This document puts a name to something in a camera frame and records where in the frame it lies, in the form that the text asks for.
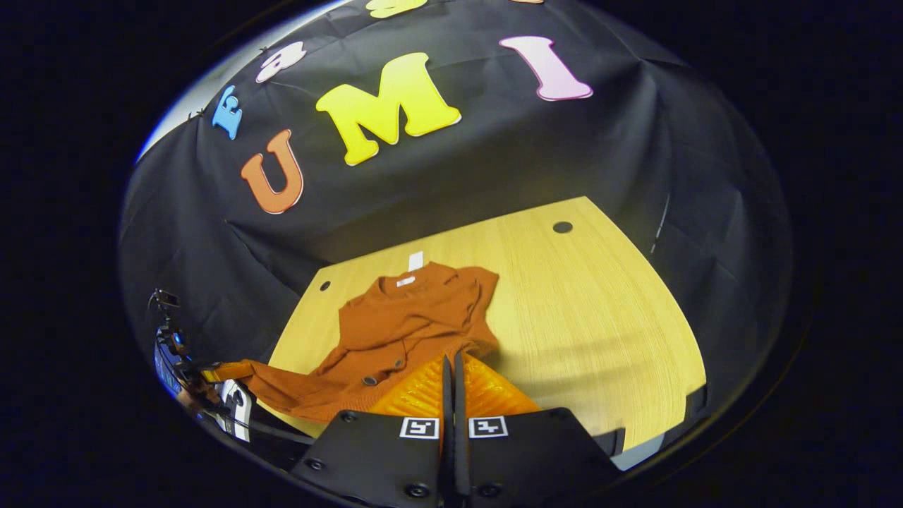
white tag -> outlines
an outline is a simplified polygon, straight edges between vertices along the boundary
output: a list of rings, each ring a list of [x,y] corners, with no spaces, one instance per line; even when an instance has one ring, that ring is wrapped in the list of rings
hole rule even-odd
[[[413,272],[418,268],[424,267],[424,252],[421,250],[420,252],[415,252],[411,254],[411,257],[407,259],[407,271]]]

black fabric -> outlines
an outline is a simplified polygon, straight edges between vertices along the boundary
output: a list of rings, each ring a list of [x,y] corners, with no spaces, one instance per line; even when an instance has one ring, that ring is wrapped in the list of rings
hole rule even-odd
[[[792,259],[775,171],[726,98],[646,36],[581,4],[430,2],[378,20],[365,3],[272,44],[303,41],[307,54],[266,83],[255,76],[272,50],[229,81],[243,110],[234,141],[208,113],[136,165],[119,246],[142,346],[154,328],[147,297],[165,287],[185,303],[180,318],[199,357],[266,362],[318,268],[586,195],[684,311],[703,355],[709,407],[736,397],[775,341]],[[554,40],[592,97],[538,98],[529,66],[498,45],[518,35]],[[394,146],[366,133],[379,154],[347,166],[316,101],[346,83],[376,94],[383,66],[411,52],[429,55],[426,68],[461,122],[421,137],[402,129]],[[285,179],[265,147],[285,128],[304,190],[293,208],[271,215],[239,173],[263,154],[267,178],[281,189]]]

screw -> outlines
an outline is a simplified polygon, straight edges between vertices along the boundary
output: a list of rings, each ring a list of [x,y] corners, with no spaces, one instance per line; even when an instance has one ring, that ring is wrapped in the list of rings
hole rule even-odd
[[[480,487],[477,491],[477,494],[479,494],[481,497],[495,497],[499,492],[501,492],[501,489],[499,489],[498,486],[488,484]]]
[[[425,485],[408,485],[405,487],[405,494],[410,497],[426,497],[430,495],[430,489]]]
[[[319,460],[317,460],[315,458],[309,458],[306,461],[304,461],[304,463],[310,469],[313,469],[314,471],[322,471],[323,468],[326,467],[326,465],[324,465],[322,462],[320,462]]]

